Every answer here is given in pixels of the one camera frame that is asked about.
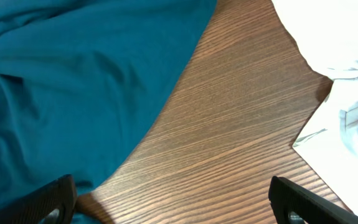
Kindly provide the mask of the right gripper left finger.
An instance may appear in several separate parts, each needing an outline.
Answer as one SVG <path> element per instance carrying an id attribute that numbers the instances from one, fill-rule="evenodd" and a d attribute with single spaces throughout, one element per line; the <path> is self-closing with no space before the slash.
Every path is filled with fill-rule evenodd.
<path id="1" fill-rule="evenodd" d="M 73 177 L 64 175 L 0 209 L 0 224 L 67 224 L 72 221 L 76 201 Z"/>

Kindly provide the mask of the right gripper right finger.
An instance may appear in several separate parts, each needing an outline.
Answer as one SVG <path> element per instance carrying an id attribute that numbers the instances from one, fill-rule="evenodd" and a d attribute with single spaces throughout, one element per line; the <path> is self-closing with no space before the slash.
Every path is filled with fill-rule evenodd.
<path id="1" fill-rule="evenodd" d="M 284 178 L 271 178 L 268 192 L 278 224 L 358 224 L 358 216 Z"/>

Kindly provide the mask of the blue polo shirt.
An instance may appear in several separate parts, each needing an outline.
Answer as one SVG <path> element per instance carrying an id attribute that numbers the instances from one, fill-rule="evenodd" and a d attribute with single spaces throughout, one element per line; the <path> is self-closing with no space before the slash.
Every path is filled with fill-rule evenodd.
<path id="1" fill-rule="evenodd" d="M 210 0 L 0 1 L 0 209 L 59 177 L 79 195 L 154 124 Z"/>

